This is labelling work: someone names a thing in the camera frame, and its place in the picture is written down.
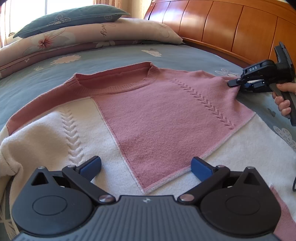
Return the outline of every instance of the hand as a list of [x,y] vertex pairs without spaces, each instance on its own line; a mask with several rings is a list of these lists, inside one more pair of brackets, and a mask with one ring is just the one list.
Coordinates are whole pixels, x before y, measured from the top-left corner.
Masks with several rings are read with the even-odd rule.
[[[282,92],[288,91],[296,93],[296,83],[276,84],[276,86]],[[275,92],[272,92],[272,97],[274,98],[274,102],[278,105],[281,115],[287,117],[287,115],[291,113],[290,101],[284,100],[282,96],[277,96]]]

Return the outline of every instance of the window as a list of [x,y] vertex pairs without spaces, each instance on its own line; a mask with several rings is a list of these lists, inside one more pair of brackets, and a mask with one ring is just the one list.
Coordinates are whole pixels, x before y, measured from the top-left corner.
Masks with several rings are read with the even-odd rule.
[[7,0],[1,7],[0,37],[2,45],[15,41],[15,33],[45,14],[92,5],[93,0]]

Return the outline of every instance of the circular cap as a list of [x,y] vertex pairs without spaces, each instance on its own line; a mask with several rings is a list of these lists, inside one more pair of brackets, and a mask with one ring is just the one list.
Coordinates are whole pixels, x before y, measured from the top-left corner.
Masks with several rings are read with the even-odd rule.
[[194,200],[194,196],[192,194],[182,194],[179,198],[183,202],[191,202]]
[[232,188],[207,194],[200,203],[200,211],[209,224],[233,236],[253,237],[272,232],[281,212],[268,191],[259,185],[236,183]]
[[114,202],[115,201],[115,197],[113,197],[112,195],[106,194],[106,195],[102,195],[99,197],[99,201],[100,202]]
[[33,203],[36,213],[45,216],[52,216],[63,212],[67,207],[67,201],[59,196],[44,196]]
[[229,211],[237,215],[252,215],[260,209],[260,203],[248,196],[231,197],[225,204]]

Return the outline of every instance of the sweater collar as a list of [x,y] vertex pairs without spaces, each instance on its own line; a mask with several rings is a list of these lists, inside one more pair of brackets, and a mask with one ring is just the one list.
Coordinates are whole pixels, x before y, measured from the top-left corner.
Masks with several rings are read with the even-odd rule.
[[[125,85],[116,85],[116,86],[110,86],[107,88],[99,88],[99,89],[89,88],[83,85],[83,80],[97,79],[96,81],[99,81],[100,77],[103,77],[106,75],[110,75],[110,78],[112,78],[113,74],[119,74],[122,72],[128,72],[128,71],[137,70],[141,68],[149,68],[147,72],[147,76],[135,83],[125,84]],[[116,69],[110,69],[110,70],[98,72],[95,74],[77,74],[76,73],[71,79],[65,82],[65,85],[71,88],[72,91],[74,91],[77,95],[81,97],[86,97],[89,95],[116,94],[116,93],[132,91],[132,90],[147,86],[156,80],[159,73],[160,73],[159,68],[153,65],[151,62],[143,62],[143,63],[133,64],[133,65],[124,66]]]

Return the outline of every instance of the pillow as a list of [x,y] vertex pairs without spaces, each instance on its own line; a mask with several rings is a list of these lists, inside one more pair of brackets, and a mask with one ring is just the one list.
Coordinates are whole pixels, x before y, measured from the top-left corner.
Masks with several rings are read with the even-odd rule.
[[129,13],[105,4],[67,9],[37,18],[18,31],[13,38],[27,38],[36,34],[68,26],[114,22]]

